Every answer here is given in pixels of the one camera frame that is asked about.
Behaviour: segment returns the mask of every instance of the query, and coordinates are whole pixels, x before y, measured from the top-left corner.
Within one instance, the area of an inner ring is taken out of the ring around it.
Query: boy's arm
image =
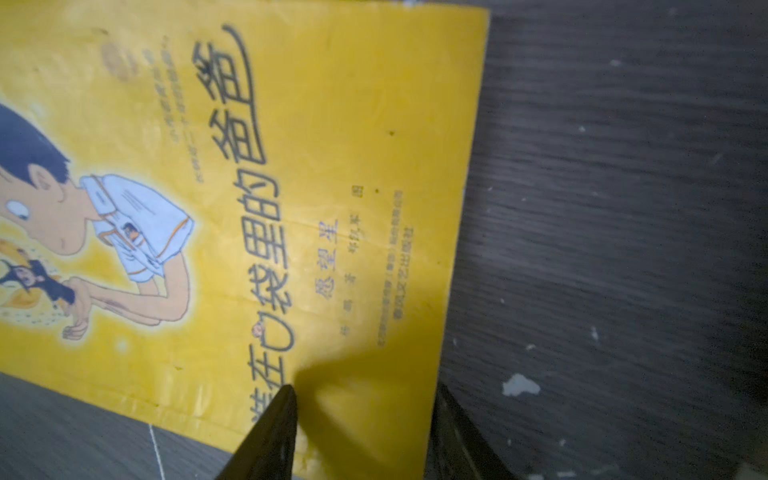
[[[158,320],[174,322],[187,312],[190,281],[184,255],[178,255],[163,265],[166,295],[159,295],[152,282],[139,284],[139,294],[112,290],[87,282],[88,295],[94,305],[111,310],[129,320],[145,325],[157,325]]]

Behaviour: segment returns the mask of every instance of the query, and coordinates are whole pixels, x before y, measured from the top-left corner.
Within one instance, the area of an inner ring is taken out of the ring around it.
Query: boy's eye
[[[29,218],[29,209],[22,202],[9,200],[5,204],[5,208],[7,208],[9,212],[14,214],[16,217],[21,218],[22,220],[27,220]]]

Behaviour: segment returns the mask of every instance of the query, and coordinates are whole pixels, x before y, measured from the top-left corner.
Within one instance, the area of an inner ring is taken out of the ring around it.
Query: boy's hand
[[[65,313],[74,317],[74,324],[64,328],[61,337],[66,340],[79,340],[88,330],[88,320],[91,315],[91,295],[88,285],[82,279],[72,277],[64,282],[65,286],[74,290],[74,303],[67,305]]]

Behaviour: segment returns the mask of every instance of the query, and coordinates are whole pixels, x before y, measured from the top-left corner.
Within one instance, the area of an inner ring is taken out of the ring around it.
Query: yellow book cover
[[[488,13],[0,6],[0,369],[303,478],[421,478]]]

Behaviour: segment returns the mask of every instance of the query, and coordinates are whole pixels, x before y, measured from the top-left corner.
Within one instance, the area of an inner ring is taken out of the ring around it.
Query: gray wooden table
[[[765,402],[768,8],[494,13],[442,379],[521,475],[726,478]],[[537,395],[502,395],[519,373]],[[0,377],[2,478],[228,454]]]

